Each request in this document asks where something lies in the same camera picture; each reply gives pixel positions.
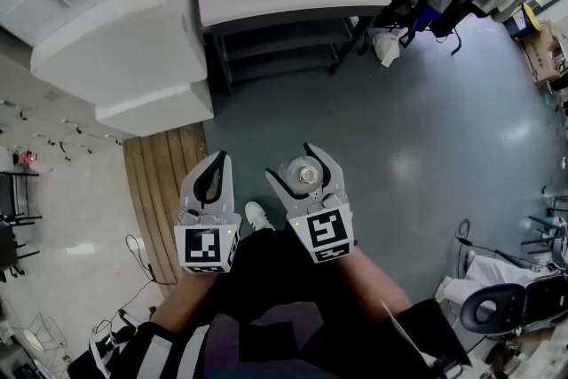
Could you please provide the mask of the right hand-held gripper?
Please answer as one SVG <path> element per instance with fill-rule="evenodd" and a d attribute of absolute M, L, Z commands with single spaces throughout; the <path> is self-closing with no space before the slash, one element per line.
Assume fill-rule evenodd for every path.
<path fill-rule="evenodd" d="M 341 166 L 323 149 L 304 142 L 304 151 L 319 162 L 323 177 L 319 188 L 297 195 L 273 170 L 265 176 L 287 212 L 288 222 L 315 264 L 349 255 L 354 247 L 352 212 L 346 200 Z"/>

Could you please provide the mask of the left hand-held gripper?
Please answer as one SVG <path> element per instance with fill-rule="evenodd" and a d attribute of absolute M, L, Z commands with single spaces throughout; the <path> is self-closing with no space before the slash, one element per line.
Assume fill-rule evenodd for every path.
<path fill-rule="evenodd" d="M 198 212 L 233 212 L 233 162 L 219 151 L 199 162 L 185 177 L 180 205 L 187 209 L 174 226 L 180 266 L 191 273 L 226 273 L 240 241 L 241 216 Z"/>

